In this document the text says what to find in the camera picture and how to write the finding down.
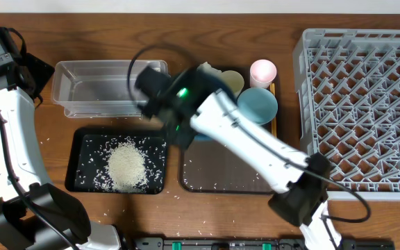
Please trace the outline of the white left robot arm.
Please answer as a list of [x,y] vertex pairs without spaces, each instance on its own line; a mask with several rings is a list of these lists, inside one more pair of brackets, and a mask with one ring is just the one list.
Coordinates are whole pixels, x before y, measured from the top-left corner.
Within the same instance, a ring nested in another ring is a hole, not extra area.
[[0,27],[0,243],[7,249],[121,249],[112,225],[53,185],[35,132],[35,109],[55,69]]

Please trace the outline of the dark blue plate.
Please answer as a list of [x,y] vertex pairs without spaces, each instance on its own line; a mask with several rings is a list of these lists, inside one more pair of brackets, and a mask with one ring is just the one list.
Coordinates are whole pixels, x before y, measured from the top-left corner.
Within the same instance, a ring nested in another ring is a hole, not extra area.
[[204,97],[190,118],[190,127],[226,146],[235,144],[242,137],[241,113],[232,92],[217,76],[200,69],[196,75]]

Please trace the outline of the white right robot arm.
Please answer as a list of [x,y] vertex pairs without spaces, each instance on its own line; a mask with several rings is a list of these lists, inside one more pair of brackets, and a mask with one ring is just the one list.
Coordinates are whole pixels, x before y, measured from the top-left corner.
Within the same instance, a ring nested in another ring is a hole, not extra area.
[[200,69],[171,77],[145,67],[135,88],[148,98],[142,114],[164,123],[170,143],[187,149],[202,134],[257,171],[274,191],[269,207],[299,228],[307,249],[341,247],[328,213],[330,163],[322,154],[298,151],[247,119],[226,84]]

